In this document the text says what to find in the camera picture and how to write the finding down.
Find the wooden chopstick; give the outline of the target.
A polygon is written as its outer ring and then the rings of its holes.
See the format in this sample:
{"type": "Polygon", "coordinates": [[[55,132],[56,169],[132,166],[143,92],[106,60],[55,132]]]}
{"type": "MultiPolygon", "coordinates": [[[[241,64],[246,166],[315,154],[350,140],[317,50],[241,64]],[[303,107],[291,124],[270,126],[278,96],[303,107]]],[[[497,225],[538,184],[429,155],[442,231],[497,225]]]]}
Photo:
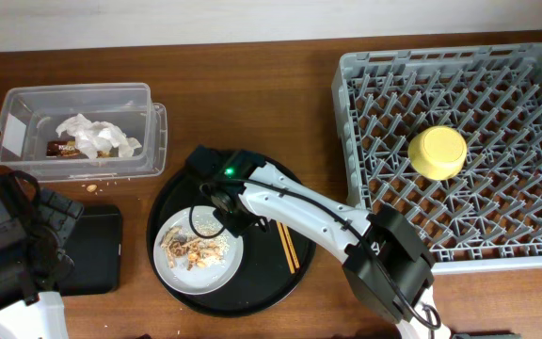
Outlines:
{"type": "Polygon", "coordinates": [[[294,262],[294,266],[295,266],[295,272],[297,272],[300,269],[300,264],[299,264],[299,261],[298,261],[298,257],[296,255],[295,246],[294,246],[292,237],[290,235],[288,226],[283,224],[283,223],[281,223],[281,224],[283,225],[285,236],[286,236],[287,242],[288,242],[288,246],[289,246],[291,254],[292,254],[292,258],[293,258],[293,262],[294,262]]]}
{"type": "Polygon", "coordinates": [[[285,236],[283,225],[279,221],[276,221],[276,224],[277,224],[277,227],[278,227],[279,238],[280,238],[283,250],[284,250],[284,254],[285,254],[285,257],[286,257],[288,268],[289,268],[291,274],[295,274],[295,266],[294,266],[294,262],[293,262],[293,258],[292,258],[290,248],[288,246],[287,238],[285,236]]]}

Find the white napkin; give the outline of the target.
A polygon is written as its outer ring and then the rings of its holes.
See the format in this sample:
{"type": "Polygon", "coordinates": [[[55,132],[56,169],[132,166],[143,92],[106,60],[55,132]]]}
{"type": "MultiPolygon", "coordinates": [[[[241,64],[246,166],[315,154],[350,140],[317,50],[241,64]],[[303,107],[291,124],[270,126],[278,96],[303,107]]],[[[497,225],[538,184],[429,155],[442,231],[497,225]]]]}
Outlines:
{"type": "Polygon", "coordinates": [[[64,120],[56,128],[61,137],[64,133],[74,138],[74,148],[95,159],[102,155],[132,157],[142,144],[135,137],[127,137],[115,124],[107,121],[91,121],[82,114],[64,120]]]}

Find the gold brown snack wrapper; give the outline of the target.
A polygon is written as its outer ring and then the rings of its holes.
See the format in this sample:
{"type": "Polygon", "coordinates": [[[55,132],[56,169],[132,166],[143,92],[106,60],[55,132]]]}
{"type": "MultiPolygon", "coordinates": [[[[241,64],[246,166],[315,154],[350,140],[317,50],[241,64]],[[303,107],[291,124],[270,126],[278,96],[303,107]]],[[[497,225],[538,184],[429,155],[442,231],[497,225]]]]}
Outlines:
{"type": "Polygon", "coordinates": [[[73,140],[55,140],[47,143],[46,156],[60,158],[95,156],[96,158],[108,158],[112,156],[112,153],[98,150],[94,145],[88,142],[81,141],[76,143],[73,140]]]}

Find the yellow plastic bowl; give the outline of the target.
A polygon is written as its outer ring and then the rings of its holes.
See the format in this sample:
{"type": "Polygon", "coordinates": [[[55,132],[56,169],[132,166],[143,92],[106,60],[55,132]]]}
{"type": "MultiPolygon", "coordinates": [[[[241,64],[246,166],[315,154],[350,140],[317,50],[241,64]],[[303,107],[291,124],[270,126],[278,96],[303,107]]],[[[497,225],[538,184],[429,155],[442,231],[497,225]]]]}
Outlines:
{"type": "Polygon", "coordinates": [[[433,126],[415,136],[407,148],[410,165],[423,177],[443,181],[462,169],[468,152],[466,140],[448,126],[433,126]]]}

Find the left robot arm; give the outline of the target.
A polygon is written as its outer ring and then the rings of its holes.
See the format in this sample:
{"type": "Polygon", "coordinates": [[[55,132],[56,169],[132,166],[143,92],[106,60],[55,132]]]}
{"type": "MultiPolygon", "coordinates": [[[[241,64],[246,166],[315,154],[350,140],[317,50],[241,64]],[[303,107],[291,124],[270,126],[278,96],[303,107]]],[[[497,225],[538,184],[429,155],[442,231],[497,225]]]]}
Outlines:
{"type": "Polygon", "coordinates": [[[84,206],[23,171],[0,175],[0,338],[65,338],[58,284],[74,269],[64,246],[84,206]]]}

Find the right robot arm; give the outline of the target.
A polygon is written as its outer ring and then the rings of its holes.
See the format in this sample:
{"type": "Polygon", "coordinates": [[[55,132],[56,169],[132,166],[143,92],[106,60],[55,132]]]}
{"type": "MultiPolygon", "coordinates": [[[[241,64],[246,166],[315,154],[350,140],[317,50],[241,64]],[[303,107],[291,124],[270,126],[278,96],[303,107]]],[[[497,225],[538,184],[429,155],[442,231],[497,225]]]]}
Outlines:
{"type": "Polygon", "coordinates": [[[198,146],[185,168],[235,237],[270,220],[331,253],[355,297],[404,338],[449,338],[434,301],[435,260],[416,229],[383,204],[372,212],[335,202],[289,178],[258,153],[198,146]]]}

